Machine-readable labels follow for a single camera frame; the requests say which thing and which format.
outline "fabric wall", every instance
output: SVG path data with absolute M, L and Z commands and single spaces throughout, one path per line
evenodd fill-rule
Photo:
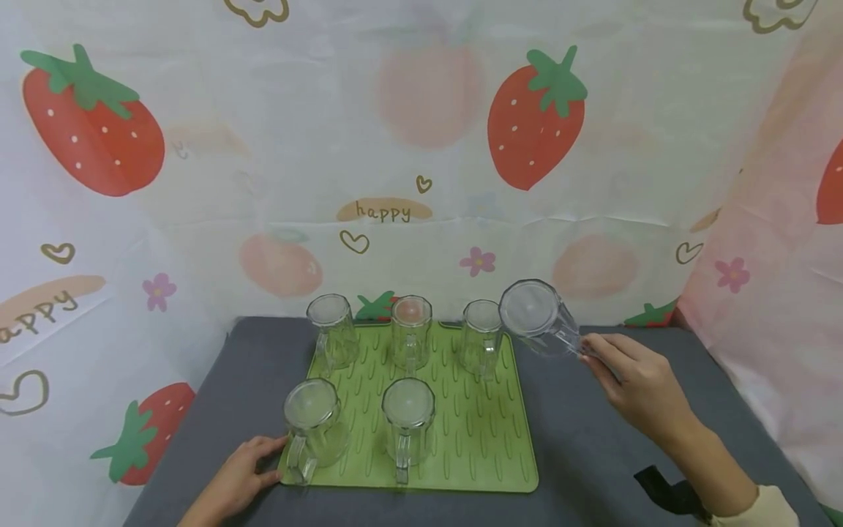
M 843 4 L 814 16 L 679 307 L 843 525 Z
M 812 9 L 4 3 L 4 519 L 119 524 L 241 315 L 665 324 Z

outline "cream sleeve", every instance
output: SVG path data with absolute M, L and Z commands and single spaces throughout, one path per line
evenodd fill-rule
M 731 518 L 713 518 L 713 527 L 798 527 L 799 518 L 779 487 L 759 487 L 748 511 Z

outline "gray table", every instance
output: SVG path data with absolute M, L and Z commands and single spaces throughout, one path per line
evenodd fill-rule
M 803 526 L 831 527 L 728 377 L 696 337 L 681 329 L 622 331 L 666 355 L 691 405 L 758 482 L 775 484 Z M 285 432 L 282 402 L 304 379 L 314 332 L 306 320 L 248 318 L 229 335 L 179 432 L 126 520 L 128 527 L 176 525 L 228 455 L 257 434 Z M 233 525 L 693 525 L 652 504 L 633 475 L 657 465 L 683 479 L 652 443 L 623 422 L 587 369 L 516 345 L 521 388 L 539 467 L 532 494 L 387 492 L 275 486 Z

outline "clear glass cup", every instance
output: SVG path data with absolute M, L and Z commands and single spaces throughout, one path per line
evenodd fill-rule
M 424 298 L 408 295 L 392 304 L 392 362 L 415 377 L 430 358 L 428 336 L 433 323 L 433 307 Z
M 324 294 L 310 303 L 308 320 L 319 328 L 316 357 L 323 362 L 323 375 L 347 368 L 360 355 L 360 344 L 352 321 L 352 307 L 340 294 Z
M 406 485 L 410 467 L 430 455 L 436 396 L 426 382 L 398 379 L 384 392 L 381 405 L 386 420 L 386 452 L 395 460 L 395 481 Z
M 335 464 L 351 442 L 336 388 L 325 379 L 293 388 L 284 401 L 284 420 L 290 431 L 287 473 L 295 485 L 309 485 L 316 468 Z
M 459 363 L 483 380 L 494 379 L 502 338 L 503 323 L 497 303 L 491 300 L 470 302 L 463 311 L 463 329 L 457 351 Z
M 503 324 L 542 354 L 581 354 L 579 325 L 559 293 L 541 280 L 519 280 L 501 296 Z

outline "green drying mat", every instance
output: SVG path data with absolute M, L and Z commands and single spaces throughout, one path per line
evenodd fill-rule
M 351 444 L 335 465 L 319 468 L 312 485 L 532 492 L 539 485 L 521 384 L 509 335 L 502 339 L 495 380 L 481 382 L 459 365 L 459 328 L 433 323 L 431 355 L 416 376 L 436 395 L 431 455 L 410 469 L 410 483 L 395 483 L 395 462 L 386 453 L 380 405 L 389 385 L 403 376 L 389 359 L 389 323 L 357 325 L 360 357 L 329 378 L 351 428 Z M 308 377 L 318 377 L 310 364 Z M 287 455 L 279 466 L 285 467 Z M 290 484 L 288 476 L 282 478 Z

